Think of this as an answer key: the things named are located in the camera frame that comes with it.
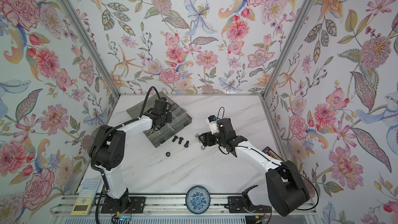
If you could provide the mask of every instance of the marble surface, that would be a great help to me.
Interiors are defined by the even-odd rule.
[[[131,119],[126,109],[144,98],[121,96],[108,125]],[[184,138],[180,145],[171,138],[155,148],[144,133],[126,140],[121,169],[130,193],[185,194],[195,185],[207,188],[210,193],[239,193],[252,185],[266,185],[266,179],[245,161],[222,154],[218,146],[202,150],[195,137],[196,133],[210,131],[206,118],[217,115],[218,109],[224,107],[224,117],[231,118],[237,135],[246,137],[260,150],[269,146],[278,152],[258,96],[173,95],[170,98],[186,109],[192,123],[177,133]],[[89,167],[83,181],[86,178],[100,178],[100,174]]]

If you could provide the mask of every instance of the black cable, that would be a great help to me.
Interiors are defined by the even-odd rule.
[[[245,146],[236,146],[236,147],[243,147],[243,148],[249,149],[249,147],[245,147]],[[296,171],[294,171],[294,170],[291,170],[290,168],[288,168],[288,167],[286,167],[286,166],[284,166],[284,165],[279,165],[279,164],[277,164],[277,163],[272,162],[272,161],[269,160],[266,156],[264,156],[264,154],[262,154],[261,152],[257,151],[256,149],[250,149],[250,150],[253,150],[253,151],[259,153],[259,154],[260,154],[261,156],[263,156],[266,160],[270,161],[271,163],[273,163],[273,164],[275,164],[275,165],[277,165],[277,166],[282,166],[283,168],[288,169],[288,170],[291,171],[291,172],[294,172],[294,173],[296,173],[296,174],[299,174],[301,177],[303,177],[304,179],[306,179],[306,180],[311,184],[311,186],[315,189],[316,197],[317,197],[316,204],[315,204],[313,207],[311,207],[311,208],[306,208],[306,209],[296,208],[297,210],[304,210],[304,211],[306,211],[306,210],[311,210],[311,209],[314,209],[314,208],[318,205],[318,203],[319,203],[319,194],[318,194],[318,191],[316,191],[316,188],[315,188],[314,184],[312,184],[312,182],[311,182],[308,178],[306,178],[305,176],[301,175],[299,172],[296,172]]]

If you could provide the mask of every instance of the red berry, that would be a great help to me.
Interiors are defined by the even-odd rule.
[[[389,212],[389,213],[392,212],[392,209],[391,209],[389,206],[387,206],[387,205],[384,205],[384,206],[383,206],[383,209],[384,209],[386,212]]]

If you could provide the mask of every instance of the orange lily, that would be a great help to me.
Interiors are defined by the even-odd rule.
[[[296,65],[296,67],[295,67],[295,69],[290,73],[290,74],[287,74],[287,73],[281,73],[279,76],[283,76],[283,78],[285,79],[283,82],[281,82],[280,84],[282,84],[282,83],[284,83],[282,86],[280,86],[280,87],[284,87],[288,82],[289,82],[289,85],[290,85],[290,92],[292,92],[293,93],[293,90],[292,90],[292,81],[294,81],[294,82],[296,82],[293,78],[292,78],[292,75],[296,72],[296,69],[297,69],[297,66],[299,65],[299,63],[300,63],[300,61],[297,63],[297,65]]]
[[[124,67],[125,70],[127,70],[127,73],[126,73],[126,75],[125,75],[125,77],[126,77],[127,74],[129,73],[129,65],[133,65],[133,66],[136,66],[136,67],[141,67],[141,66],[138,66],[138,65],[135,65],[135,64],[132,64],[132,63],[131,63],[131,61],[134,61],[135,59],[126,60],[126,55],[124,54],[122,47],[120,47],[120,49],[122,50],[123,61],[117,63],[117,64],[115,65],[115,68],[113,69],[113,71],[116,70],[116,67],[117,67],[117,66],[119,66],[119,68]]]

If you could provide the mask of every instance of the yellow remote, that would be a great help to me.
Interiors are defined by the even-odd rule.
[[[90,212],[101,182],[102,179],[86,179],[84,181],[71,215],[87,215]]]

